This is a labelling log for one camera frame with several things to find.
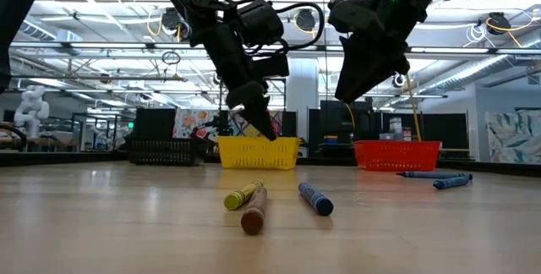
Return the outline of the white square column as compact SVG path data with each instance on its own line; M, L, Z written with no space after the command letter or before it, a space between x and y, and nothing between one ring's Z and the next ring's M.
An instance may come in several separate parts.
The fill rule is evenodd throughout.
M319 71L316 58L290 58L287 78L287 110L297 113L298 136L308 140L309 109L319 104Z

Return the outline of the black slotted plastic basket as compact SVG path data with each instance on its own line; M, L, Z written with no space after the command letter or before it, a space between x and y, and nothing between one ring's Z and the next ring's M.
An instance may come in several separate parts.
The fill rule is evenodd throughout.
M133 139L128 160L135 165L198 166L204 161L192 139Z

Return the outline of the colourful patchwork quilt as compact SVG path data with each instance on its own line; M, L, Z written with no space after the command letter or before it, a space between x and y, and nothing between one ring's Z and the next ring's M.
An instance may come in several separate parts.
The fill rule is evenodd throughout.
M270 111L271 126L277 136L282 133L282 111ZM263 137L263 134L239 115L239 111L228 113L229 133L232 136Z

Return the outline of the blue crayon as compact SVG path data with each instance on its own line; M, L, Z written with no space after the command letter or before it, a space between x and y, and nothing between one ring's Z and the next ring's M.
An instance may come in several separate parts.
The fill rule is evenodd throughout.
M469 180L473 179L472 174L465 173L435 173L435 172L415 172L415 171L406 171L402 173L396 173L398 176L404 178L431 178L431 179L447 179L447 178L459 178L465 177Z
M435 180L433 183L433 186L436 189L450 189L450 188L465 186L472 180L473 180L473 175L468 174L468 175L462 175L462 176L453 177L453 178L443 178L443 179Z
M300 183L298 191L320 216L329 216L334 211L331 200L310 184Z

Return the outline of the leaf print cloth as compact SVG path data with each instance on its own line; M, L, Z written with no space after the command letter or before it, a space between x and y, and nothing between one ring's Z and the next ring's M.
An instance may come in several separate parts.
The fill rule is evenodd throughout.
M541 165L541 110L485 113L491 162Z

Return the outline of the brown crayon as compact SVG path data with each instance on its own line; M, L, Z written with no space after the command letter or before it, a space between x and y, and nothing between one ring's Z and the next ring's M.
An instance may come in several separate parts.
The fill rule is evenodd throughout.
M265 225L267 189L259 186L253 193L241 217L241 227L248 235L257 235Z

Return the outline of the yellow pole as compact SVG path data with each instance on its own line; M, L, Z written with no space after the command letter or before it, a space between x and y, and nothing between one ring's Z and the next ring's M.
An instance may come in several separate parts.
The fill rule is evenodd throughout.
M406 82L407 82L407 91L408 91L409 99L410 99L412 110L413 110L413 120L414 120L415 130L417 134L417 139L418 139L418 142L422 142L423 140L422 140L422 135L421 135L420 127L419 127L417 106L416 106L415 98L413 95L413 86L408 74L406 74Z

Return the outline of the green crayon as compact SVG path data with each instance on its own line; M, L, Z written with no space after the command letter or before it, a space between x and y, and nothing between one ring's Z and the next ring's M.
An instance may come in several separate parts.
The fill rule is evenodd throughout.
M245 184L241 189L234 190L225 197L223 201L224 206L229 211L237 210L242 205L249 202L257 188L263 185L264 183L261 180L255 180L249 184Z

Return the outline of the floral print cloth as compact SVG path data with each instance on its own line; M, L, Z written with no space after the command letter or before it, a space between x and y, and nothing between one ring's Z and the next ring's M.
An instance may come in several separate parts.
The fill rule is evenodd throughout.
M216 110L180 109L175 113L172 137L197 138L217 142L219 112Z

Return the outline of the black gantry frame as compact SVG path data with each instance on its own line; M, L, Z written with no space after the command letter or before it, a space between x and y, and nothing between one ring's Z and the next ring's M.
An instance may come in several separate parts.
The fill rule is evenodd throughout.
M220 77L217 77L217 80L219 81L219 106L218 106L218 119L219 123L217 126L218 134L220 136L228 136L230 135L229 132L229 109L223 105L223 99L224 94L227 92L227 89L224 86L223 80ZM267 80L268 83L270 83L272 86L276 88L276 90L279 90L279 87L276 85L278 82L283 83L283 89L281 90L281 94L286 100L286 91L287 91L287 80L285 78L271 78ZM283 101L283 111L286 111L286 101Z

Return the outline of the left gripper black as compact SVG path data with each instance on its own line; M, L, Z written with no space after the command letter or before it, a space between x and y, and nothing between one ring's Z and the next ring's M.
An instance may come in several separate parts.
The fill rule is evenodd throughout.
M204 29L202 44L229 90L226 104L230 108L244 105L239 115L266 139L276 140L277 134L268 110L270 98L264 96L268 89L265 79L288 76L287 57L279 53L254 61L245 53L240 37L223 23Z

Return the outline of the red slotted plastic basket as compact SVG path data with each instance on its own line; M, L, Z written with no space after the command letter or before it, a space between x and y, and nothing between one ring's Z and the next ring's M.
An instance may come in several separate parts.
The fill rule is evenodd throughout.
M353 143L359 168L367 171L435 170L439 141L359 140Z

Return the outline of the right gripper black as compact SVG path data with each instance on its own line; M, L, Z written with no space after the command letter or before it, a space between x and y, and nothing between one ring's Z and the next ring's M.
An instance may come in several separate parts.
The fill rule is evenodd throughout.
M344 59L335 98L351 103L395 73L406 74L407 43L392 37L378 40L354 33L342 40Z

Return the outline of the yellow slotted plastic basket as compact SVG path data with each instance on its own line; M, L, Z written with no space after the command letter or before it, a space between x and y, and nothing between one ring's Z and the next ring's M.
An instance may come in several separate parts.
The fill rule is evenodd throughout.
M301 140L297 137L218 136L217 143L224 168L291 170L298 159Z

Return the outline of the black partition panel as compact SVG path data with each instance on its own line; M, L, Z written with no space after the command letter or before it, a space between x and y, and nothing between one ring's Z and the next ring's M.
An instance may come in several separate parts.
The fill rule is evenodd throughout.
M423 114L422 139L439 141L444 149L468 149L467 115L465 113Z
M134 120L136 139L167 140L172 138L174 109L138 108Z

